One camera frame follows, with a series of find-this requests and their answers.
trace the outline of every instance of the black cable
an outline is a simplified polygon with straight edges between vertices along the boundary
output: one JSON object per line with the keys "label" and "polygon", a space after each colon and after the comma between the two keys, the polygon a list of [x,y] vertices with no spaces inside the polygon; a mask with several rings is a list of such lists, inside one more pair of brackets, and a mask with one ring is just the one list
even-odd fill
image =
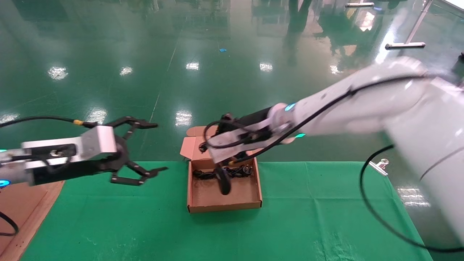
{"label": "black cable", "polygon": [[457,149],[457,150],[451,152],[450,154],[444,156],[443,158],[439,159],[436,163],[434,163],[432,166],[430,166],[430,167],[422,174],[422,176],[420,176],[420,179],[419,179],[419,180],[422,181],[422,179],[425,177],[425,175],[426,175],[427,173],[429,173],[433,168],[435,168],[437,165],[439,165],[439,164],[442,163],[443,161],[449,159],[450,157],[454,156],[455,154],[457,154],[457,153],[459,153],[459,152],[461,152],[461,151],[463,151],[463,150],[464,150],[464,147],[460,147],[459,149]]}
{"label": "black cable", "polygon": [[205,129],[203,130],[203,139],[205,140],[205,143],[208,147],[211,147],[211,148],[215,148],[215,149],[225,149],[225,148],[230,148],[230,147],[233,147],[233,146],[237,146],[237,145],[240,145],[242,143],[244,143],[245,141],[249,141],[251,140],[251,137],[248,136],[248,137],[245,137],[245,138],[242,138],[236,142],[233,142],[233,143],[229,143],[227,145],[212,145],[208,142],[208,139],[206,138],[206,132],[208,131],[209,128],[213,127],[214,125],[216,124],[219,124],[219,123],[224,123],[224,124],[229,124],[229,125],[232,125],[232,126],[235,126],[239,129],[242,129],[242,130],[245,130],[247,132],[251,132],[251,133],[254,133],[256,135],[259,136],[259,132],[258,131],[255,131],[255,130],[249,130],[246,128],[245,125],[243,124],[240,124],[240,123],[237,123],[237,122],[234,122],[234,121],[229,121],[229,120],[219,120],[219,121],[213,121],[211,122],[210,124],[208,124]]}
{"label": "black cable", "polygon": [[377,213],[377,211],[374,210],[374,208],[372,207],[370,201],[367,199],[367,196],[366,196],[366,191],[364,189],[364,172],[366,171],[366,168],[367,166],[369,165],[369,162],[372,161],[372,159],[374,159],[374,157],[376,157],[377,155],[379,155],[380,153],[384,152],[384,151],[387,151],[387,150],[391,150],[392,148],[394,148],[394,145],[389,145],[381,150],[378,150],[376,152],[374,152],[367,160],[366,162],[364,163],[364,165],[362,166],[361,168],[361,171],[360,171],[360,174],[359,174],[359,190],[361,191],[361,197],[362,197],[362,200],[364,201],[364,204],[366,205],[367,209],[369,210],[369,212],[374,216],[375,219],[377,219],[378,222],[380,222],[388,231],[390,231],[391,233],[393,233],[395,236],[399,237],[400,239],[402,239],[403,241],[405,241],[406,243],[408,244],[411,244],[413,246],[416,246],[418,248],[423,248],[423,249],[427,249],[429,251],[433,251],[433,252],[439,252],[439,253],[456,253],[456,252],[462,252],[464,251],[464,247],[458,247],[458,248],[436,248],[436,247],[429,247],[429,246],[426,246],[424,244],[421,244],[421,243],[418,243],[412,239],[409,239],[407,238],[406,236],[404,236],[403,234],[401,234],[400,232],[396,231],[392,226],[390,226],[390,224],[388,224],[385,220],[382,219],[382,217],[379,215],[379,213]]}
{"label": "black cable", "polygon": [[32,121],[32,120],[58,120],[58,121],[66,121],[66,122],[74,123],[74,120],[70,118],[57,117],[57,116],[32,116],[32,117],[24,117],[21,119],[16,119],[16,120],[2,123],[0,124],[0,128],[10,126],[12,124],[25,122],[25,121]]}
{"label": "black cable", "polygon": [[[250,165],[242,165],[238,168],[224,168],[230,178],[235,178],[235,177],[248,177],[252,174],[253,167]],[[216,177],[216,173],[214,171],[206,171],[203,172],[201,170],[195,170],[193,172],[193,176],[201,179],[201,180],[207,180],[207,179],[213,179]]]}
{"label": "black cable", "polygon": [[360,87],[358,87],[356,89],[353,89],[352,87],[350,87],[345,94],[342,94],[338,98],[332,100],[331,102],[327,103],[322,108],[318,109],[315,113],[313,113],[312,115],[307,117],[301,123],[299,123],[295,127],[291,128],[289,131],[284,133],[280,138],[278,138],[277,140],[275,140],[271,144],[267,145],[266,147],[262,148],[262,150],[260,150],[258,152],[255,152],[255,153],[253,153],[251,155],[248,155],[246,157],[234,160],[231,163],[243,162],[243,161],[252,159],[254,157],[257,157],[257,156],[265,153],[266,151],[268,151],[272,147],[274,147],[276,145],[279,145],[284,139],[286,139],[288,136],[290,136],[293,132],[299,130],[301,127],[306,125],[308,122],[310,122],[311,120],[313,120],[314,118],[316,118],[317,116],[319,116],[320,114],[325,112],[326,110],[328,110],[330,107],[334,106],[335,104],[339,103],[340,101],[342,101],[345,98],[354,96],[359,91],[362,91],[362,90],[365,90],[365,89],[368,89],[368,88],[372,88],[372,87],[377,87],[377,86],[379,86],[381,84],[386,84],[386,83],[391,83],[391,82],[400,82],[400,81],[405,81],[405,80],[426,79],[426,78],[435,78],[435,77],[438,77],[438,75],[431,75],[431,74],[426,74],[426,75],[406,75],[406,76],[400,76],[400,77],[385,78],[385,79],[382,79],[380,81],[376,81],[376,82],[368,83],[368,84],[365,84],[365,85],[361,85]]}
{"label": "black cable", "polygon": [[10,217],[8,217],[7,215],[5,215],[3,212],[0,212],[0,218],[2,218],[3,220],[5,220],[8,224],[10,224],[10,226],[13,227],[14,229],[14,233],[5,233],[5,232],[0,232],[0,236],[14,236],[16,235],[18,232],[19,232],[19,227],[18,225],[13,221],[13,219],[11,219]]}

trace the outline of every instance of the metal bar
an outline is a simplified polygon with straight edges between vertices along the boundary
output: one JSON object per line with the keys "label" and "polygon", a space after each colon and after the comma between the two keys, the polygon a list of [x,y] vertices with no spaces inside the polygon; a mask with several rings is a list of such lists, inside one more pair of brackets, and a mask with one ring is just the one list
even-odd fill
{"label": "metal bar", "polygon": [[414,27],[412,28],[411,32],[409,33],[405,44],[409,44],[411,42],[412,38],[414,37],[414,35],[417,32],[417,29],[419,29],[419,26],[422,23],[422,20],[424,20],[425,15],[429,11],[429,7],[432,5],[432,2],[433,2],[433,0],[428,0],[428,2],[425,4],[424,8],[422,9],[422,12],[420,13],[419,18],[417,19],[416,23],[414,24]]}
{"label": "metal bar", "polygon": [[347,3],[345,7],[373,7],[374,3]]}

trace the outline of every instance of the green table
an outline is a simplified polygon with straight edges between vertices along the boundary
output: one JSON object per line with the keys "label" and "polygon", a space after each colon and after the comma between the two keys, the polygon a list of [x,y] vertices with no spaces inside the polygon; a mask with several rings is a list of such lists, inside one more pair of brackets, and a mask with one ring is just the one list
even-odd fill
{"label": "green table", "polygon": [[[261,209],[201,214],[187,212],[187,163],[140,165],[169,170],[141,187],[107,174],[67,182],[21,260],[432,260],[368,213],[362,163],[260,163]],[[422,242],[386,177],[370,169],[366,187],[386,220]]]}

